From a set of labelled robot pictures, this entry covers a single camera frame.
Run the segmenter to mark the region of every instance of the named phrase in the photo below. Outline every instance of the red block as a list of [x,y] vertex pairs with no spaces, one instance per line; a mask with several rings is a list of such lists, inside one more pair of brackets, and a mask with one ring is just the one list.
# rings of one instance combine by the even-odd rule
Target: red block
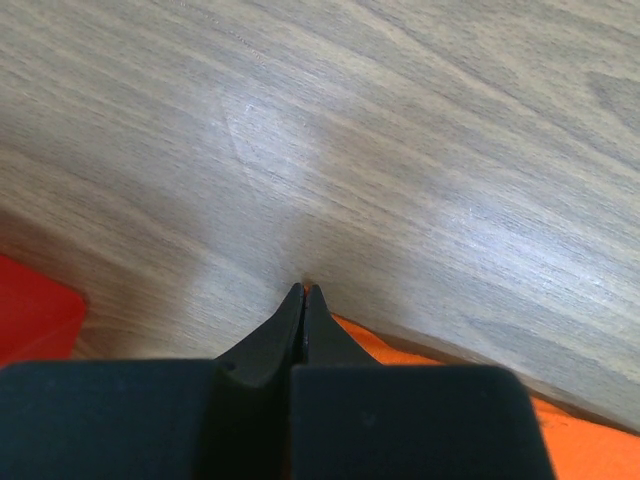
[[85,310],[77,293],[0,255],[0,366],[68,358]]

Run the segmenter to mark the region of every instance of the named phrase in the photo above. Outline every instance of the red object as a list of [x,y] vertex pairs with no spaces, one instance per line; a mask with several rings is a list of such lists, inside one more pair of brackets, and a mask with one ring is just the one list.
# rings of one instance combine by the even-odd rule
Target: red object
[[0,366],[68,358],[85,310],[77,293],[0,255]]

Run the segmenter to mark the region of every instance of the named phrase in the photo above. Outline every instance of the wooden table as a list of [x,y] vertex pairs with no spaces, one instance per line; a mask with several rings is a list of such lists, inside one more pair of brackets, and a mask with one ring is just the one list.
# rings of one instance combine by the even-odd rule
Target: wooden table
[[214,356],[288,286],[640,428],[640,4],[5,0],[0,253],[77,355]]

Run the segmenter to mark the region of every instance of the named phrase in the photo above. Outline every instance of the orange cloth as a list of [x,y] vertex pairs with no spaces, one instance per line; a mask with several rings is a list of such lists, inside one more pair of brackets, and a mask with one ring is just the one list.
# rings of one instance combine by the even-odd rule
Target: orange cloth
[[[364,328],[334,318],[380,363],[440,365],[391,348]],[[572,417],[540,399],[532,401],[559,480],[640,480],[639,437]]]

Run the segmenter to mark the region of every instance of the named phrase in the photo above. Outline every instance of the orange object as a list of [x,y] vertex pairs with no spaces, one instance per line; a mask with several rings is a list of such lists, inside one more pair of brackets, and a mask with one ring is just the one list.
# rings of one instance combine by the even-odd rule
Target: orange object
[[[396,350],[368,330],[337,315],[334,318],[380,363],[440,365]],[[537,398],[532,402],[559,480],[640,480],[639,437],[572,417]]]
[[84,313],[77,293],[0,255],[0,366],[68,358]]

